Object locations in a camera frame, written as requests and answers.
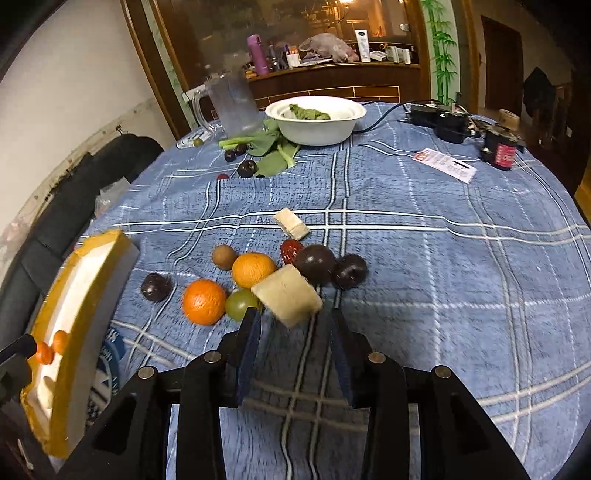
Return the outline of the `green plum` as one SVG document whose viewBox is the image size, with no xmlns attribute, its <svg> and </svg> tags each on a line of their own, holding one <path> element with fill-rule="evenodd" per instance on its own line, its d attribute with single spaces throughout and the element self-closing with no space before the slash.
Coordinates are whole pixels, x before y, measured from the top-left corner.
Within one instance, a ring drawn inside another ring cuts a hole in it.
<svg viewBox="0 0 591 480">
<path fill-rule="evenodd" d="M 263 310 L 263 305 L 249 289 L 233 291 L 225 302 L 225 313 L 236 322 L 242 322 L 249 308 L 256 308 L 259 311 Z"/>
</svg>

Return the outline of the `white foam cylinder block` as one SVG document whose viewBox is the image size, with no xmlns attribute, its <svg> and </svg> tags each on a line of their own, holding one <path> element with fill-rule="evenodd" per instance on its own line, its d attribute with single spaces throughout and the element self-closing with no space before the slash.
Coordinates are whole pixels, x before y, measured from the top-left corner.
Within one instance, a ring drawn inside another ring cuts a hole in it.
<svg viewBox="0 0 591 480">
<path fill-rule="evenodd" d="M 322 299 L 294 265 L 285 265 L 250 288 L 263 306 L 287 328 L 322 310 Z"/>
</svg>

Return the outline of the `lighter orange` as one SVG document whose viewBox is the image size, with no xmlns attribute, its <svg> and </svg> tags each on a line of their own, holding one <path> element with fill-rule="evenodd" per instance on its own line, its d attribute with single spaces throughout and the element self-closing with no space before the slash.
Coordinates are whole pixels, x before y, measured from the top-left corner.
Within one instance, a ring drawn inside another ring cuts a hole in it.
<svg viewBox="0 0 591 480">
<path fill-rule="evenodd" d="M 274 271 L 276 263 L 272 258 L 259 252 L 246 252 L 235 259 L 231 275 L 238 287 L 250 289 Z"/>
</svg>

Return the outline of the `large dark orange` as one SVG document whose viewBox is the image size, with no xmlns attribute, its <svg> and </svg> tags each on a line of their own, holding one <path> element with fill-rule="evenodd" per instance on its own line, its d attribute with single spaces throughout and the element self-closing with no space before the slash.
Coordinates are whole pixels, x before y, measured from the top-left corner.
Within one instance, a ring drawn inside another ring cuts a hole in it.
<svg viewBox="0 0 591 480">
<path fill-rule="evenodd" d="M 211 326 L 224 315 L 225 299 L 225 291 L 217 282 L 198 279 L 185 288 L 182 310 L 191 323 Z"/>
</svg>

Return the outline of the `small tangerine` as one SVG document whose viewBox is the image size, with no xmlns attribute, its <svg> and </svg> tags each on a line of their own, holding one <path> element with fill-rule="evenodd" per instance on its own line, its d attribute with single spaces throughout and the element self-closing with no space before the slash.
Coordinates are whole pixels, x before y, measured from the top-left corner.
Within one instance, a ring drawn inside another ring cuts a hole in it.
<svg viewBox="0 0 591 480">
<path fill-rule="evenodd" d="M 58 330 L 53 335 L 52 349 L 56 354 L 64 355 L 68 346 L 69 333 L 64 330 Z"/>
</svg>

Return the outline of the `dark plum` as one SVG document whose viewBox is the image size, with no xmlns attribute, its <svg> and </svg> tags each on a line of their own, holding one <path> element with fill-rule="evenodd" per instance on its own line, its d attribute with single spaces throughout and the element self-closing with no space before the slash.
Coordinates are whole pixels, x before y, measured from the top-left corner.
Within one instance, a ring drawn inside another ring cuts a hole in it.
<svg viewBox="0 0 591 480">
<path fill-rule="evenodd" d="M 236 168 L 236 173 L 240 178 L 252 178 L 256 175 L 257 171 L 259 171 L 259 167 L 256 164 L 256 161 L 253 160 L 245 160 L 242 161 Z"/>
<path fill-rule="evenodd" d="M 149 273 L 140 285 L 140 292 L 150 302 L 163 301 L 172 291 L 172 281 L 159 273 Z"/>
<path fill-rule="evenodd" d="M 363 283 L 368 275 L 367 262 L 356 254 L 339 258 L 332 270 L 332 284 L 339 290 L 349 290 Z"/>
</svg>

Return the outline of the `brown kiwi fruit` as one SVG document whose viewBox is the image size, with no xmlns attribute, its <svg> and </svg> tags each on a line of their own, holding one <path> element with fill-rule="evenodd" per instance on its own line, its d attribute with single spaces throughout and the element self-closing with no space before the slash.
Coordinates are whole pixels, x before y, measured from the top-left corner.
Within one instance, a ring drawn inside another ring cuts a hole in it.
<svg viewBox="0 0 591 480">
<path fill-rule="evenodd" d="M 236 258 L 238 253 L 235 249 L 224 244 L 215 246 L 211 253 L 211 261 L 222 271 L 230 271 Z"/>
</svg>

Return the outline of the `dark passion fruit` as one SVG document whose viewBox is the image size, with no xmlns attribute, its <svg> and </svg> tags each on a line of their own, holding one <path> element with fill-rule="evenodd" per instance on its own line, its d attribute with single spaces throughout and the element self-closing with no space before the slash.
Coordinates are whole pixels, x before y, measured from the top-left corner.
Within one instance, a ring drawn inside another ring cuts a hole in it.
<svg viewBox="0 0 591 480">
<path fill-rule="evenodd" d="M 308 245 L 297 253 L 294 267 L 312 285 L 324 285 L 332 278 L 335 269 L 335 255 L 328 247 L 319 244 Z"/>
</svg>

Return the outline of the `red jujube date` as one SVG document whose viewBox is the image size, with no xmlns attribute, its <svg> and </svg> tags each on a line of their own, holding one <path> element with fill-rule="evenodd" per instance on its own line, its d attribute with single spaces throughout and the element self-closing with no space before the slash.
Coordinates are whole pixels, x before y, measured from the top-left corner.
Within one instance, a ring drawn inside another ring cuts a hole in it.
<svg viewBox="0 0 591 480">
<path fill-rule="evenodd" d="M 293 264 L 297 259 L 298 253 L 304 249 L 300 241 L 294 239 L 284 240 L 280 245 L 280 257 L 284 264 Z"/>
</svg>

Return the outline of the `small white cake piece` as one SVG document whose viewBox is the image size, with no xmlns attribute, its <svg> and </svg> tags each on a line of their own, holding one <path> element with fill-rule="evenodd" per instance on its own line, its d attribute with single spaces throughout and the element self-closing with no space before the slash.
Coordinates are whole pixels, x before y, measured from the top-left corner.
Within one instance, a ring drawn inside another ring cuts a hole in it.
<svg viewBox="0 0 591 480">
<path fill-rule="evenodd" d="M 293 211 L 283 208 L 273 215 L 273 219 L 280 225 L 281 230 L 291 239 L 300 241 L 308 236 L 310 229 Z"/>
</svg>

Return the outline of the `small dark grape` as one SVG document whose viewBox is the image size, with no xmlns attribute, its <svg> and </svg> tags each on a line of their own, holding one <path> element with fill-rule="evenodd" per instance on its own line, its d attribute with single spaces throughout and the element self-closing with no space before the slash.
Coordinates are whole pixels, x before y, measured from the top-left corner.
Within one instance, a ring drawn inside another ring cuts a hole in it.
<svg viewBox="0 0 591 480">
<path fill-rule="evenodd" d="M 246 153 L 246 151 L 247 151 L 248 148 L 249 148 L 249 146 L 246 145 L 246 144 L 238 144 L 235 147 L 235 155 L 236 156 L 245 155 L 245 153 Z"/>
<path fill-rule="evenodd" d="M 224 152 L 224 160 L 228 163 L 235 161 L 235 151 L 226 150 Z"/>
</svg>

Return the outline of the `black leather sofa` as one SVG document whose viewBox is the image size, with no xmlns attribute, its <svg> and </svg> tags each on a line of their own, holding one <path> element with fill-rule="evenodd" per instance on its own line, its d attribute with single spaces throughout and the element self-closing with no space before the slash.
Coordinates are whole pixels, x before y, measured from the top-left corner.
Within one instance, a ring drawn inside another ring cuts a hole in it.
<svg viewBox="0 0 591 480">
<path fill-rule="evenodd" d="M 117 136 L 80 163 L 52 190 L 1 282 L 1 346 L 26 333 L 63 261 L 94 216 L 99 191 L 124 178 L 133 182 L 163 152 L 153 139 Z"/>
</svg>

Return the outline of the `white red label card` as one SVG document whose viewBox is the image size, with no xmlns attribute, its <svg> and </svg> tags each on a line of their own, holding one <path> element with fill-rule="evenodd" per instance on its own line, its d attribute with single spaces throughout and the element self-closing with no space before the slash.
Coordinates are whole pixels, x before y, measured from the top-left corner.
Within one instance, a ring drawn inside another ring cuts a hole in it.
<svg viewBox="0 0 591 480">
<path fill-rule="evenodd" d="M 474 178 L 477 169 L 454 157 L 425 148 L 414 155 L 414 160 L 424 165 L 445 173 L 465 184 L 469 184 Z"/>
</svg>

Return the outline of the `white bowl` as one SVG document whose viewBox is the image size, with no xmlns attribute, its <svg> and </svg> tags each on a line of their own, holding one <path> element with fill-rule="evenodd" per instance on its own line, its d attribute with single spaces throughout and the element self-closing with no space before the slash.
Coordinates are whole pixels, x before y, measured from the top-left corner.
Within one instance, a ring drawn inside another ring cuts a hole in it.
<svg viewBox="0 0 591 480">
<path fill-rule="evenodd" d="M 367 109 L 346 98 L 312 95 L 273 102 L 264 113 L 291 143 L 325 147 L 348 139 Z"/>
</svg>

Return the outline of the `plastic bag on counter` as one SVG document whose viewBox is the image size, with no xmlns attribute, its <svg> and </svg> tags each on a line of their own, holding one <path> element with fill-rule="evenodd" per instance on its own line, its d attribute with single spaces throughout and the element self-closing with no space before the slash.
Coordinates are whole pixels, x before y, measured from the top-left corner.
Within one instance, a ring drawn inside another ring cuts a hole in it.
<svg viewBox="0 0 591 480">
<path fill-rule="evenodd" d="M 311 52 L 322 58 L 332 58 L 335 63 L 355 63 L 360 57 L 344 40 L 332 33 L 319 33 L 308 37 L 298 45 L 301 52 Z"/>
</svg>

